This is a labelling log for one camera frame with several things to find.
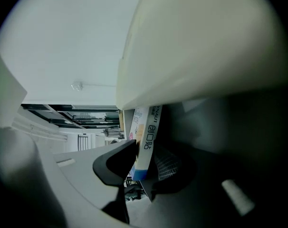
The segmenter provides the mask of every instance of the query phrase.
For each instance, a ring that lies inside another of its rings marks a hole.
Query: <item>white wall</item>
[[[15,115],[14,120],[18,120],[19,122],[27,123],[29,125],[33,125],[39,127],[41,129],[48,130],[53,133],[59,132],[59,127],[47,122],[46,120],[34,115],[33,113],[25,110],[22,106],[19,107],[17,114]]]
[[[70,133],[76,133],[76,134],[83,134],[83,133],[102,133],[104,130],[104,128],[98,129],[81,129],[81,128],[65,128],[65,127],[60,127],[59,131],[61,133],[65,133],[65,134],[70,134]]]
[[[95,134],[95,148],[105,146],[105,135],[104,134]]]
[[[91,135],[91,149],[94,149],[96,147],[96,135]]]
[[[53,154],[77,151],[77,134],[68,134],[67,141],[58,141],[37,136],[31,136],[31,138],[37,145],[50,149]]]
[[[0,54],[24,103],[115,105],[119,59],[138,0],[20,0]],[[74,91],[75,80],[92,86]]]

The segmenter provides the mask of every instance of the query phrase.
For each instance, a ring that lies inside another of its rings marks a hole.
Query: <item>black plastic part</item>
[[[108,186],[120,187],[131,170],[138,151],[135,140],[125,141],[120,147],[99,156],[93,171]]]
[[[171,148],[172,145],[173,143],[168,144],[168,148],[164,148],[160,144],[155,145],[155,154],[158,152],[158,149],[168,151],[179,160],[179,163],[178,170],[173,176],[153,184],[151,190],[152,200],[154,200],[156,194],[175,193],[180,191],[195,177],[197,169],[196,162],[188,155],[178,152],[175,148]]]
[[[133,185],[128,186],[127,188],[124,188],[124,194],[127,194],[132,191],[138,191],[138,190],[143,190],[143,188],[138,184],[133,184]]]
[[[138,147],[135,140],[119,144],[120,147],[99,156],[94,161],[93,171],[105,185],[119,188],[115,201],[109,202],[102,211],[129,224],[123,183],[135,162]]]
[[[103,209],[105,213],[121,222],[129,224],[129,216],[125,203],[124,186],[119,187],[115,201],[109,202]]]

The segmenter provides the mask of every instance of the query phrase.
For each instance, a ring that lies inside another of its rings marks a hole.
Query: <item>box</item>
[[[132,180],[144,180],[154,150],[162,106],[136,108],[130,128],[129,139],[136,139],[139,152],[130,171]]]
[[[119,121],[120,121],[120,128],[124,131],[124,120],[123,120],[123,111],[119,110]]]

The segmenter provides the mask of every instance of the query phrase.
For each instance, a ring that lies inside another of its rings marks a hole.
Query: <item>ceiling beam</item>
[[[65,120],[62,119],[50,119],[49,123],[51,124],[60,124],[60,125],[71,125],[70,123],[66,123]],[[81,126],[113,126],[113,125],[119,125],[120,122],[80,122],[78,123]]]
[[[56,126],[60,127],[60,128],[74,128],[74,129],[79,129],[78,127],[74,126],[74,125],[61,125],[61,124],[56,124]],[[103,127],[97,127],[97,126],[87,126],[85,127],[85,129],[100,129],[100,133],[105,129]]]
[[[57,112],[56,110],[54,110],[50,105],[45,104],[44,105],[48,110],[52,111],[55,115],[58,115],[60,117],[62,117],[63,119],[67,120],[68,122],[72,123],[74,126],[77,126],[79,128],[85,129],[85,127],[82,127],[81,125],[71,121],[70,119],[68,119],[67,117],[65,117],[64,115],[62,115],[61,113]]]
[[[29,111],[47,111],[50,112],[43,104],[21,104],[22,108]]]
[[[114,109],[114,108],[110,108],[110,109],[93,109],[93,108],[89,108],[89,109],[75,109],[73,108],[71,105],[60,105],[60,104],[54,104],[54,105],[50,105],[53,109],[55,109],[58,112],[92,112],[92,113],[113,113],[113,112],[118,112],[119,109]]]

